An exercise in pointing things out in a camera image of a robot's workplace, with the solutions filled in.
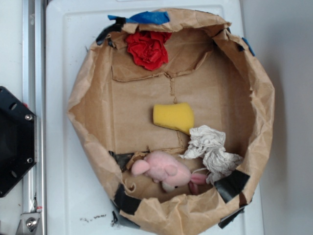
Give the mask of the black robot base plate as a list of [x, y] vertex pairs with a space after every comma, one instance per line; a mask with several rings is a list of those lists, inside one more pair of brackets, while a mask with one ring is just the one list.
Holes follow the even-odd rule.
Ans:
[[0, 88], [0, 196], [5, 197], [36, 164], [36, 115]]

